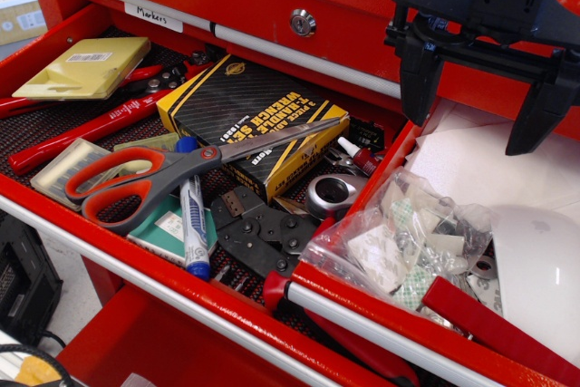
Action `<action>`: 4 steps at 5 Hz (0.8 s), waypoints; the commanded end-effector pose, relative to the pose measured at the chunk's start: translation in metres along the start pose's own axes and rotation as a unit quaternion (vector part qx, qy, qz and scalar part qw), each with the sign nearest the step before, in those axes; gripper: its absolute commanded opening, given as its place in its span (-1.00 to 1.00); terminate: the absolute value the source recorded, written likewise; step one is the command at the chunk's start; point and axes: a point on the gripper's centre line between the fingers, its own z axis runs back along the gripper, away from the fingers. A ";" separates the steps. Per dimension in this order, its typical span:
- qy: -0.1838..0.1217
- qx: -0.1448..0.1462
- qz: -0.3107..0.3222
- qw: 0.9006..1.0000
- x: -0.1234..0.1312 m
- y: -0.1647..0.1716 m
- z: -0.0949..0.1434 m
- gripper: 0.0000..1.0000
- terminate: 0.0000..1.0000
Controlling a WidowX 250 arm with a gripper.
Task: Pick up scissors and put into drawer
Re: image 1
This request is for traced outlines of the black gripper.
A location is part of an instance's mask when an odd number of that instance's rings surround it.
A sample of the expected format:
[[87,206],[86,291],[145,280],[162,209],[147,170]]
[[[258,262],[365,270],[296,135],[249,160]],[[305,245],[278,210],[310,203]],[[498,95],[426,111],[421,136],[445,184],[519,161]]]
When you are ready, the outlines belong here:
[[558,0],[392,0],[385,42],[401,59],[404,115],[422,126],[443,64],[534,82],[506,154],[533,152],[579,105],[579,17]]

